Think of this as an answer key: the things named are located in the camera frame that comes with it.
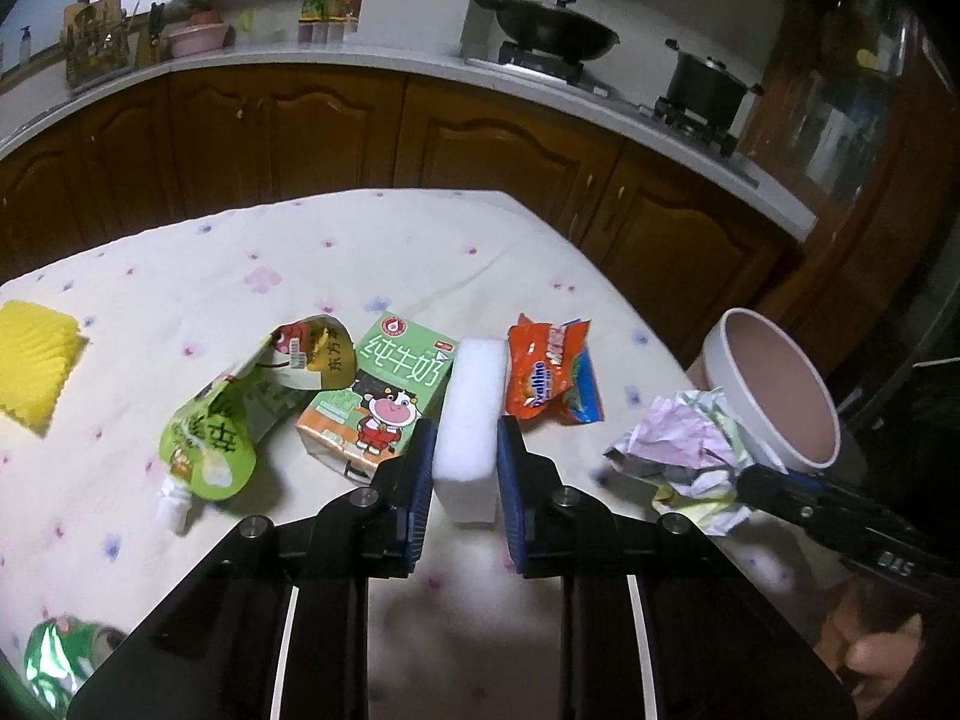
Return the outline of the person's right hand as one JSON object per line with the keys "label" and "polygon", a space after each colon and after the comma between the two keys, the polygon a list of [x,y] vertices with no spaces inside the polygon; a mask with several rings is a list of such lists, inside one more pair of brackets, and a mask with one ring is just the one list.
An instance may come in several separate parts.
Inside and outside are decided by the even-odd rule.
{"label": "person's right hand", "polygon": [[814,652],[835,676],[846,668],[854,674],[851,695],[857,717],[871,718],[907,676],[921,652],[923,622],[913,614],[895,631],[869,632],[856,589],[848,587],[825,617]]}

